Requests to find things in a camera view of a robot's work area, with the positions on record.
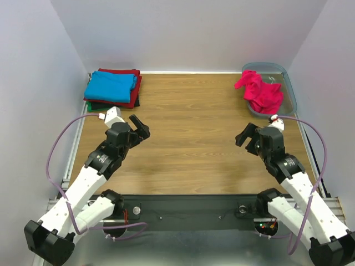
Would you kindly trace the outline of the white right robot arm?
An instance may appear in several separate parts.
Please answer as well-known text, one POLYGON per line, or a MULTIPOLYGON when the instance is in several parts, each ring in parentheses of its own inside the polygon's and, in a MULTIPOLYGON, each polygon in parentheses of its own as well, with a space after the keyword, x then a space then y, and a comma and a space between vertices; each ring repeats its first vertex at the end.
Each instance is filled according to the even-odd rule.
POLYGON ((236 146, 247 138, 247 152, 259 156, 267 172, 292 196, 291 205, 281 193, 270 188, 257 195, 255 210, 261 216, 271 215, 282 222, 308 250, 314 265, 349 265, 354 262, 354 232, 328 207, 312 185, 299 160, 285 151, 281 119, 269 126, 249 123, 235 137, 236 146))

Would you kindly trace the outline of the pink red t shirt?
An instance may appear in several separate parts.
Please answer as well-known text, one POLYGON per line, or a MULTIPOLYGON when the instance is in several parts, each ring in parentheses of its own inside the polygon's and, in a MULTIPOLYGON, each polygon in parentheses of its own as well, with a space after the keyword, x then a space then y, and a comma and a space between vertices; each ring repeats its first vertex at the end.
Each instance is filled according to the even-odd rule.
POLYGON ((261 75, 254 70, 245 70, 235 84, 235 89, 245 88, 244 99, 253 111, 259 114, 277 114, 282 102, 281 84, 266 83, 261 75))

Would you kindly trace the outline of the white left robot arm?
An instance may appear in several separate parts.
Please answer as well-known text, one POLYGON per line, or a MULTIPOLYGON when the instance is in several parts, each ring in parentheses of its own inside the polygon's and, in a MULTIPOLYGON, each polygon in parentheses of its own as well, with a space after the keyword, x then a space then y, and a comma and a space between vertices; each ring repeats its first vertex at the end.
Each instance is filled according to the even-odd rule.
POLYGON ((121 166, 128 151, 150 137, 149 127, 137 116, 131 115, 132 129, 125 122, 118 108, 95 115, 108 127, 106 139, 89 154, 79 175, 67 191, 57 185, 62 195, 58 202, 39 220, 30 220, 24 234, 30 251, 50 263, 63 265, 72 255, 75 245, 89 230, 98 230, 98 223, 107 218, 123 216, 123 224, 104 227, 107 238, 115 241, 117 236, 110 231, 125 231, 129 223, 128 208, 122 195, 104 191, 94 203, 87 206, 93 193, 111 178, 121 166))

